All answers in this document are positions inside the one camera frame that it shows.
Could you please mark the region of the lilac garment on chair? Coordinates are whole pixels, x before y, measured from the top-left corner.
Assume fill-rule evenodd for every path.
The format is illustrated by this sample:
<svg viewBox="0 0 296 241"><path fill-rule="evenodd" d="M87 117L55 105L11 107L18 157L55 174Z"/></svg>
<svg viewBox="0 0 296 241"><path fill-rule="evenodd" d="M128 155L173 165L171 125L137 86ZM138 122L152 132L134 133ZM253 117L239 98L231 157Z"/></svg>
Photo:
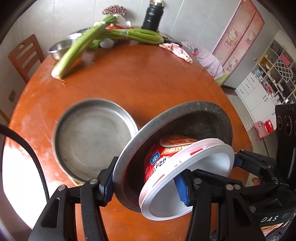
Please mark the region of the lilac garment on chair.
<svg viewBox="0 0 296 241"><path fill-rule="evenodd" d="M206 48L197 43L181 42L182 48L190 53L207 71L218 79L224 74L223 67L219 60Z"/></svg>

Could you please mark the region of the steel bowl at table back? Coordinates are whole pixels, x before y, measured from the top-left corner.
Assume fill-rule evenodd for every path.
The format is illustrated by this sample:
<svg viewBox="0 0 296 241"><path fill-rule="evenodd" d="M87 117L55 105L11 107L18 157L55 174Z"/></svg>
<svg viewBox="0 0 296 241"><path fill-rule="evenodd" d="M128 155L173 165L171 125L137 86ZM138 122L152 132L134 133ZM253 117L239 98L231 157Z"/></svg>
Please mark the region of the steel bowl at table back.
<svg viewBox="0 0 296 241"><path fill-rule="evenodd" d="M51 46L48 50L48 53L55 61L58 61L81 36L82 33L74 33L69 35L67 39L57 42Z"/></svg>

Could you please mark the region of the steel bowl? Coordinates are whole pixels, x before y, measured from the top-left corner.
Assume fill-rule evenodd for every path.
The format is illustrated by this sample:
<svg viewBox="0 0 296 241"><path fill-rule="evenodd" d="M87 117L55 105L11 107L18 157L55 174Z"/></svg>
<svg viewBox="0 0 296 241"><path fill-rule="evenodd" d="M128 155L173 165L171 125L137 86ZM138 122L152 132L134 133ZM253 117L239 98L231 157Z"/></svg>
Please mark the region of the steel bowl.
<svg viewBox="0 0 296 241"><path fill-rule="evenodd" d="M159 114L128 142L114 167L113 188L126 208L139 212L138 198L144 186L144 158L162 137L177 134L197 140L218 138L231 145L232 125L227 113L209 101L189 101Z"/></svg>
<svg viewBox="0 0 296 241"><path fill-rule="evenodd" d="M82 33L74 33L69 35L67 39L57 42L51 46L48 50L48 53L55 61L58 61L81 36Z"/></svg>

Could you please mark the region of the brown wooden chair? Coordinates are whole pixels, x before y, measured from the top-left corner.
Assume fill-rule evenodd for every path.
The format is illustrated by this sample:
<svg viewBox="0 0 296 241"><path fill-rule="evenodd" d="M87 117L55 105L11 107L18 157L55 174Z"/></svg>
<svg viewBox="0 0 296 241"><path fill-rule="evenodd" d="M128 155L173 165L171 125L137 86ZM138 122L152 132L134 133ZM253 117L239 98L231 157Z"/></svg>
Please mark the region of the brown wooden chair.
<svg viewBox="0 0 296 241"><path fill-rule="evenodd" d="M8 59L27 84L30 80L29 71L38 61L42 63L45 58L36 35L32 34L10 52Z"/></svg>

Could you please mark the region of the pink crumpled cloth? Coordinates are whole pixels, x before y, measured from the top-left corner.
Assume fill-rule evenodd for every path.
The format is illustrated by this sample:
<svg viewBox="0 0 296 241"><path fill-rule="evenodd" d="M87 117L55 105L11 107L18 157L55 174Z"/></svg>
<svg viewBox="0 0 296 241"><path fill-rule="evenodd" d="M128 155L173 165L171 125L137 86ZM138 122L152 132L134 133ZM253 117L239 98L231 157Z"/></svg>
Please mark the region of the pink crumpled cloth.
<svg viewBox="0 0 296 241"><path fill-rule="evenodd" d="M177 57L185 60L187 63L193 63L192 58L189 56L189 54L180 47L180 45L175 43L163 43L159 44L159 47L166 49L168 51L171 51L174 55Z"/></svg>

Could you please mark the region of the wall power socket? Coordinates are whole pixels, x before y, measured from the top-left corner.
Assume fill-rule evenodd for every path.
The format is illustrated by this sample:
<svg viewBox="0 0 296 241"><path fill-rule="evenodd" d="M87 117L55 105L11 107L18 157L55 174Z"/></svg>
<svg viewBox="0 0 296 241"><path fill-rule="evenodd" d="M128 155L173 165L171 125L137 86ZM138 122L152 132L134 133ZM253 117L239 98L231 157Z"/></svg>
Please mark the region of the wall power socket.
<svg viewBox="0 0 296 241"><path fill-rule="evenodd" d="M10 92L10 95L9 95L8 99L9 99L10 102L15 102L15 97L16 97L16 93L12 89L11 92Z"/></svg>

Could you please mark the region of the steel pan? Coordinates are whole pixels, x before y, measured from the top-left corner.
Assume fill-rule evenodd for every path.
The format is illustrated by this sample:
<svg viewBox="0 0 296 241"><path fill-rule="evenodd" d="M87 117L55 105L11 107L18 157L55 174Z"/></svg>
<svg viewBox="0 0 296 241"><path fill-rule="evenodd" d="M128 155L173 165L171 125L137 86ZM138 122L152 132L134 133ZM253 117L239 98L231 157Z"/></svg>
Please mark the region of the steel pan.
<svg viewBox="0 0 296 241"><path fill-rule="evenodd" d="M60 116L52 134L52 150L61 170L85 183L108 168L137 131L132 116L115 102L84 99Z"/></svg>

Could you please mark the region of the white shelf cabinet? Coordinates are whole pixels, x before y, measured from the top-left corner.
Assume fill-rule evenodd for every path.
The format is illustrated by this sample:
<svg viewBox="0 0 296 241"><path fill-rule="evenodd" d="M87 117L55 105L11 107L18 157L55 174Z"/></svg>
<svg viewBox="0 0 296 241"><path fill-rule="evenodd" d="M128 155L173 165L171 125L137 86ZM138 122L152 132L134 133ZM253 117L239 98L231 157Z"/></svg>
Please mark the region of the white shelf cabinet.
<svg viewBox="0 0 296 241"><path fill-rule="evenodd" d="M275 106L295 103L295 46L277 31L264 54L235 90L252 121L272 121Z"/></svg>

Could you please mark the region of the black induction cooker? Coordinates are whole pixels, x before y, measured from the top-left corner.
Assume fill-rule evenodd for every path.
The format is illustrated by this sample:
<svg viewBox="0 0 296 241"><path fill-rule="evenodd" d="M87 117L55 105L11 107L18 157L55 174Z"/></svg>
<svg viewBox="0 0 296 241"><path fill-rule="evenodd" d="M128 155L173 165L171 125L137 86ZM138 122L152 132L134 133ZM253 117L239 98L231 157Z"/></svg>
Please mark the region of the black induction cooker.
<svg viewBox="0 0 296 241"><path fill-rule="evenodd" d="M280 176L295 184L295 104L275 106L278 136L276 163Z"/></svg>

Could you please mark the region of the celery bunch back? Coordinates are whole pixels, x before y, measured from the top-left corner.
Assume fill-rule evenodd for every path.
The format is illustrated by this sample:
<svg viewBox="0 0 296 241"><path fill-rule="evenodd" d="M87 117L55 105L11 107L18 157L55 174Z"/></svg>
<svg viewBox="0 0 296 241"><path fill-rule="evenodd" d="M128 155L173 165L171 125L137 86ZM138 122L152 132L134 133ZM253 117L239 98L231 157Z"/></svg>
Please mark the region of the celery bunch back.
<svg viewBox="0 0 296 241"><path fill-rule="evenodd" d="M106 29L97 37L100 40L106 38L112 40L135 40L153 45L163 44L165 41L158 32L141 28Z"/></svg>

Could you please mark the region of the large red instant-noodle bowl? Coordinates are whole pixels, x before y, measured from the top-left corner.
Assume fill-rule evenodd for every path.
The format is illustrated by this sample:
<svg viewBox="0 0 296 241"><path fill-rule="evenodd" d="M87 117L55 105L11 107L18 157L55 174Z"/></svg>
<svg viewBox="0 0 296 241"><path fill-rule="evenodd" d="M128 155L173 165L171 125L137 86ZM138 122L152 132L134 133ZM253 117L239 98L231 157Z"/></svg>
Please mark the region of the large red instant-noodle bowl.
<svg viewBox="0 0 296 241"><path fill-rule="evenodd" d="M192 211L180 200L174 177L182 171L201 169L227 177L234 163L234 150L217 138L169 145L162 138L147 153L144 161L144 186L139 206L144 217L154 221L170 220Z"/></svg>

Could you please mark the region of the light wooden chair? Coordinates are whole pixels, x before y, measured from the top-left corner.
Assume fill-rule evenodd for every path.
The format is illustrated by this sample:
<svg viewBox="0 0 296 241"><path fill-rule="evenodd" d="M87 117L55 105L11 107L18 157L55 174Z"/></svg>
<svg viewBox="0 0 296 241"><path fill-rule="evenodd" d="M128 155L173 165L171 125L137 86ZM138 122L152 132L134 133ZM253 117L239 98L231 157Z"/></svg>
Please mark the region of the light wooden chair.
<svg viewBox="0 0 296 241"><path fill-rule="evenodd" d="M10 123L10 118L0 109L1 117L6 121L6 123Z"/></svg>

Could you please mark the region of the white foam net fruit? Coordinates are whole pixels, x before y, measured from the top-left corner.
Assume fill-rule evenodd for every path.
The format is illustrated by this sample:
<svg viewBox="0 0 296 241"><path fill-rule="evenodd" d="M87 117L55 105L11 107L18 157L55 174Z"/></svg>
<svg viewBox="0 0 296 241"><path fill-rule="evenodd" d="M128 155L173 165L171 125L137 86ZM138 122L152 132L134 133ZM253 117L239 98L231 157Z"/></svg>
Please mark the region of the white foam net fruit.
<svg viewBox="0 0 296 241"><path fill-rule="evenodd" d="M103 49L111 49L114 46L114 40L110 38L105 38L100 41L99 46Z"/></svg>

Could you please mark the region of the pink kids stool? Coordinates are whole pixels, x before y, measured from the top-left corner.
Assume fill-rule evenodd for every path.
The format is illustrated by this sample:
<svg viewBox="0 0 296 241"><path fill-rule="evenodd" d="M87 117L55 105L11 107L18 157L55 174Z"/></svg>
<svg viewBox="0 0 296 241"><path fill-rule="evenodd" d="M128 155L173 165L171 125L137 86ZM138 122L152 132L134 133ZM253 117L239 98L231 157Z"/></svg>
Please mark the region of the pink kids stool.
<svg viewBox="0 0 296 241"><path fill-rule="evenodd" d="M258 137L255 139L256 141L262 140L264 137L268 136L268 131L262 121L255 122L251 129L256 129L258 133Z"/></svg>

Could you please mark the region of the dark red flower bunch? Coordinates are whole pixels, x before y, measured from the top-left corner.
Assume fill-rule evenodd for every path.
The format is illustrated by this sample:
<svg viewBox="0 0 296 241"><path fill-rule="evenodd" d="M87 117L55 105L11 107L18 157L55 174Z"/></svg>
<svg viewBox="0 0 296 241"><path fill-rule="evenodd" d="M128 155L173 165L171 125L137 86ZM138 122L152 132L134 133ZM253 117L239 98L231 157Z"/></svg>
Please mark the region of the dark red flower bunch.
<svg viewBox="0 0 296 241"><path fill-rule="evenodd" d="M125 16L127 13L127 8L124 6L119 6L117 4L108 6L102 11L103 15L114 15L114 14L119 14L121 16Z"/></svg>

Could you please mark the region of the yellow shell-shaped plate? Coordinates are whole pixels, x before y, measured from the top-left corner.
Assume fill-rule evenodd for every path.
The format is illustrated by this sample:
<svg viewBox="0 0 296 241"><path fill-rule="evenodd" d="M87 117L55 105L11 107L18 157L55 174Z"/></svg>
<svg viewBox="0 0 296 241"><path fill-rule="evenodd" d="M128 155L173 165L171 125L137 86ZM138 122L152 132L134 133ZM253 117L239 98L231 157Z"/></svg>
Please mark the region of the yellow shell-shaped plate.
<svg viewBox="0 0 296 241"><path fill-rule="evenodd" d="M74 179L70 178L71 182L75 185L75 186L82 186L84 183L80 183L80 182L77 182L75 181Z"/></svg>

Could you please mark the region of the celery stalk front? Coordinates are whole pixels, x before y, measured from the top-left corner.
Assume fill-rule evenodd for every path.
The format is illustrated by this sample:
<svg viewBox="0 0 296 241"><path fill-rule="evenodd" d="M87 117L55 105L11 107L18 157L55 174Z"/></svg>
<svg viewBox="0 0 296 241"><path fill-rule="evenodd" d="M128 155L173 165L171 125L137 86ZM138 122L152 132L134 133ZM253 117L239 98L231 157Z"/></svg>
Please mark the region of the celery stalk front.
<svg viewBox="0 0 296 241"><path fill-rule="evenodd" d="M55 79L62 79L77 58L97 39L106 27L117 22L115 15L107 15L101 22L79 37L54 66L51 75Z"/></svg>

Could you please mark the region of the pink Hello Kitty curtain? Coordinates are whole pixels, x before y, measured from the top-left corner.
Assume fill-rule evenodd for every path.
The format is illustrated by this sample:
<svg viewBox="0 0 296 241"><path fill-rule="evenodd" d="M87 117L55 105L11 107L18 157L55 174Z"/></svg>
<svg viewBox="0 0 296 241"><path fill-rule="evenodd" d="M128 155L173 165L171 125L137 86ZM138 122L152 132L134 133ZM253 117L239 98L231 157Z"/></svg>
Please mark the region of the pink Hello Kitty curtain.
<svg viewBox="0 0 296 241"><path fill-rule="evenodd" d="M241 1L213 50L213 55L222 65L222 76L216 79L219 85L229 78L241 62L265 24L263 17L252 1Z"/></svg>

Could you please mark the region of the red kids stool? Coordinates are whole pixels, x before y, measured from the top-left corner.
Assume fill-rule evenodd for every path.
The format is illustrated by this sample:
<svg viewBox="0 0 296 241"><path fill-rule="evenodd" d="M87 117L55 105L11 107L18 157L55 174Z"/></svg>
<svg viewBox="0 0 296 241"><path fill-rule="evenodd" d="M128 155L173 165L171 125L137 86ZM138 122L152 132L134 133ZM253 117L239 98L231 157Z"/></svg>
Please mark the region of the red kids stool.
<svg viewBox="0 0 296 241"><path fill-rule="evenodd" d="M274 131L273 123L270 119L268 119L265 123L265 128L268 134L272 133Z"/></svg>

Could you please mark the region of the black thermos bottle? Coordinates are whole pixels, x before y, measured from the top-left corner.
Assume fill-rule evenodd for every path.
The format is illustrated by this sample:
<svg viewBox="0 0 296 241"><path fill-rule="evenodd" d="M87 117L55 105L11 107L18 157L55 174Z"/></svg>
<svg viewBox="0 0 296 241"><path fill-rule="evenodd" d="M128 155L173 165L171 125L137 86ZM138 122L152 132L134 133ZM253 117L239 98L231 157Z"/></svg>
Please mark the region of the black thermos bottle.
<svg viewBox="0 0 296 241"><path fill-rule="evenodd" d="M156 32L159 28L162 15L164 13L164 1L156 0L149 1L149 7L147 8L142 29L151 30Z"/></svg>

